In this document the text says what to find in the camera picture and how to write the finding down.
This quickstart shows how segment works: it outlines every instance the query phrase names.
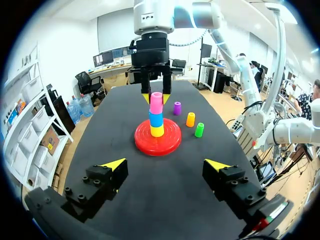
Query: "black chair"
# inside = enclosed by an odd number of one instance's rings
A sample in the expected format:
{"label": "black chair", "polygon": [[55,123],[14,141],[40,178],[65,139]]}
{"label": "black chair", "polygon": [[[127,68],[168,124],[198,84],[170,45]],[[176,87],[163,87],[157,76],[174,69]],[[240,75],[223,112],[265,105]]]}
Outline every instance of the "black chair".
{"label": "black chair", "polygon": [[174,59],[172,61],[172,80],[176,80],[177,75],[184,75],[185,74],[185,67],[186,67],[187,61],[185,60],[179,60]]}
{"label": "black chair", "polygon": [[[90,94],[93,93],[91,98],[92,104],[94,104],[95,100],[98,98],[97,92],[100,88],[102,88],[103,79],[100,76],[96,76],[94,78],[90,78],[90,76],[85,72],[81,72],[75,76],[78,80],[78,86],[80,93],[82,94]],[[99,79],[99,82],[92,85],[92,80]]]}
{"label": "black chair", "polygon": [[230,97],[231,97],[233,100],[236,100],[236,101],[238,101],[238,102],[242,102],[242,99],[239,97],[241,85],[240,85],[240,83],[238,83],[238,82],[236,82],[236,81],[233,81],[233,83],[236,85],[236,95],[231,95]]}

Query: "red base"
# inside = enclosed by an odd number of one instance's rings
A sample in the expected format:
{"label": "red base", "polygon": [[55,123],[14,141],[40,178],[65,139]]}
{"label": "red base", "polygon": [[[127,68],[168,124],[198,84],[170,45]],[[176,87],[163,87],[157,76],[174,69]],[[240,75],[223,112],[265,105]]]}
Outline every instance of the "red base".
{"label": "red base", "polygon": [[135,130],[136,147],[151,156],[163,156],[175,151],[181,143],[180,127],[172,120],[164,118],[164,135],[154,137],[150,133],[150,121],[145,120]]}

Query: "cardboard box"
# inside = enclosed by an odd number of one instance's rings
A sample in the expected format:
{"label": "cardboard box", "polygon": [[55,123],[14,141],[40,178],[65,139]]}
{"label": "cardboard box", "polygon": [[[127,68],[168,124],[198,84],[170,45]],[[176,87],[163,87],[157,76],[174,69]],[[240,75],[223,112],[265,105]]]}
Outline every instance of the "cardboard box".
{"label": "cardboard box", "polygon": [[63,168],[62,163],[58,162],[58,165],[56,166],[56,169],[55,169],[55,174],[59,176],[62,172],[62,168]]}
{"label": "cardboard box", "polygon": [[44,137],[41,140],[41,145],[46,147],[49,151],[49,153],[51,155],[54,154],[58,144],[59,144],[59,138],[57,136],[57,134],[55,134],[54,130],[52,129],[52,127],[50,127],[48,129],[48,131],[46,131],[46,134],[44,135]]}
{"label": "cardboard box", "polygon": [[57,175],[53,176],[53,183],[52,186],[57,188],[59,186],[59,177]]}

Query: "wall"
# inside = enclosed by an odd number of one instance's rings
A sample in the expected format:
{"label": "wall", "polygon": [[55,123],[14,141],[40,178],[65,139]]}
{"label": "wall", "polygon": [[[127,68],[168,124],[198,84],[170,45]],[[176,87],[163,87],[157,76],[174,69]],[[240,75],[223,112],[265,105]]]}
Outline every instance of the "wall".
{"label": "wall", "polygon": [[99,16],[97,29],[100,53],[129,46],[138,37],[134,32],[133,7]]}
{"label": "wall", "polygon": [[52,84],[64,102],[78,95],[75,75],[94,67],[99,53],[97,19],[76,21],[36,18],[18,39],[9,59],[8,77],[21,68],[21,59],[39,45],[40,71],[44,85]]}

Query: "black table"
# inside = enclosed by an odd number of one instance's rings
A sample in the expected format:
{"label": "black table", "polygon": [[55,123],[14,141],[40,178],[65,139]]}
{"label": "black table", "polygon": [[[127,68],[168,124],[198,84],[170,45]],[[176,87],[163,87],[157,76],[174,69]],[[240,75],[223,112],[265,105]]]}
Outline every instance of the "black table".
{"label": "black table", "polygon": [[[151,84],[162,91],[162,82]],[[85,224],[119,239],[233,240],[246,223],[237,219],[226,202],[219,202],[202,177],[205,158],[239,165],[259,186],[240,145],[215,110],[187,81],[173,81],[172,94],[163,109],[165,118],[181,128],[179,148],[152,157],[135,146],[136,127],[148,119],[149,106],[140,84],[116,87],[92,116],[73,156],[65,186],[85,176],[85,169],[127,158],[129,175],[113,201],[106,201]],[[182,114],[172,114],[174,102]],[[188,112],[204,123],[202,138],[186,126]]]}

